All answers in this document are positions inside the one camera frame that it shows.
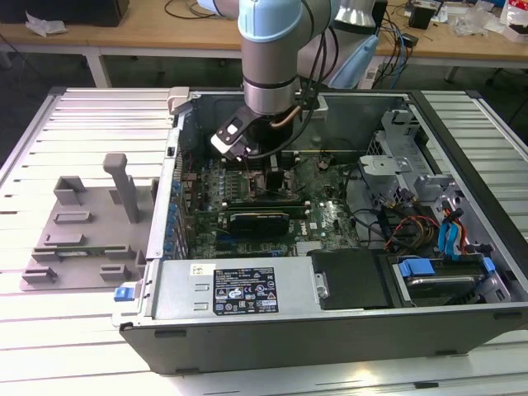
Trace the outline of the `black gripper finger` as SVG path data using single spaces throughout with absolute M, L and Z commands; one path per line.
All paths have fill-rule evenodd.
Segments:
M 266 161 L 266 189 L 278 192 L 283 185 L 284 170 L 276 155 L 271 155 Z

